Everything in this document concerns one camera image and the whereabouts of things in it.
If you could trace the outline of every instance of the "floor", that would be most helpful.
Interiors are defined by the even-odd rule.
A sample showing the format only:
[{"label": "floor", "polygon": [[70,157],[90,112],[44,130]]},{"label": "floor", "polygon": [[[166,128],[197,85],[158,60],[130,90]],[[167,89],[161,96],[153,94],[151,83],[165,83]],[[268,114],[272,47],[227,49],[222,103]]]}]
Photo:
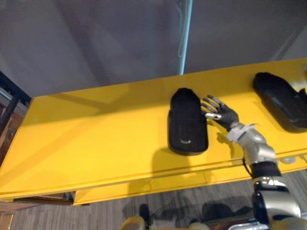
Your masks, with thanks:
[{"label": "floor", "polygon": [[[306,170],[284,174],[288,188],[307,212]],[[147,203],[152,227],[182,228],[192,218],[201,221],[243,215],[251,211],[251,180],[153,195],[117,199],[88,206],[42,205],[15,212],[12,230],[116,230]]]}]

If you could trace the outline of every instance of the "black robotic glove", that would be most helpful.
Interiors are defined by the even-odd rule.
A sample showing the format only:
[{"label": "black robotic glove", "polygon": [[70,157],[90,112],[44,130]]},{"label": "black robotic glove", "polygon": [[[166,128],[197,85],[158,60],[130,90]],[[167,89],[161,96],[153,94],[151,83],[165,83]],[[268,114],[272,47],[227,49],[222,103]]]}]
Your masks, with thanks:
[{"label": "black robotic glove", "polygon": [[201,103],[201,106],[206,109],[206,111],[204,111],[205,117],[216,120],[216,122],[226,128],[227,131],[231,130],[231,125],[239,121],[238,114],[218,98],[211,95],[207,97],[208,98],[203,98],[206,103]]}]

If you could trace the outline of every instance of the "yellow table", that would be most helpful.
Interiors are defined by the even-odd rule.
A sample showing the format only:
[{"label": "yellow table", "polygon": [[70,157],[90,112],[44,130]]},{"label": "yellow table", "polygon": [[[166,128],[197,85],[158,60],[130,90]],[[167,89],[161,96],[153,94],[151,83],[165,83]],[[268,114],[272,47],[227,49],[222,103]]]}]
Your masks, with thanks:
[{"label": "yellow table", "polygon": [[75,205],[249,178],[242,151],[208,124],[209,148],[180,156],[167,147],[171,96],[187,87],[234,108],[257,124],[282,172],[307,168],[307,134],[283,130],[252,89],[268,71],[298,85],[307,59],[260,63],[155,80],[40,96],[32,100],[0,168],[0,199],[77,191]]}]

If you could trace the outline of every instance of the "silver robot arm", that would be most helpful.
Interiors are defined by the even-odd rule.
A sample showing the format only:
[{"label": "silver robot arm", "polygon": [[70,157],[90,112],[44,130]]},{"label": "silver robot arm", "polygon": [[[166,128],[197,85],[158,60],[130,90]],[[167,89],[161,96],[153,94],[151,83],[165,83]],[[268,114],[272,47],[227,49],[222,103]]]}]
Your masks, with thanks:
[{"label": "silver robot arm", "polygon": [[208,95],[203,100],[206,103],[202,107],[209,111],[204,115],[225,127],[229,132],[227,138],[243,149],[253,179],[255,218],[268,224],[271,230],[307,230],[307,221],[300,218],[300,208],[277,167],[275,151],[264,136],[254,125],[240,123],[236,112],[219,99]]}]

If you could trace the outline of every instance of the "black joint band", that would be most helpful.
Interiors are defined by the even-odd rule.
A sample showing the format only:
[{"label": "black joint band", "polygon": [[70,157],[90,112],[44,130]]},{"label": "black joint band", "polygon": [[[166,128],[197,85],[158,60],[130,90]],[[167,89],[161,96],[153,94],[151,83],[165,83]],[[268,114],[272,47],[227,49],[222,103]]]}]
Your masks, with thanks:
[{"label": "black joint band", "polygon": [[261,176],[281,176],[277,165],[270,161],[252,164],[250,168],[253,179]]}]

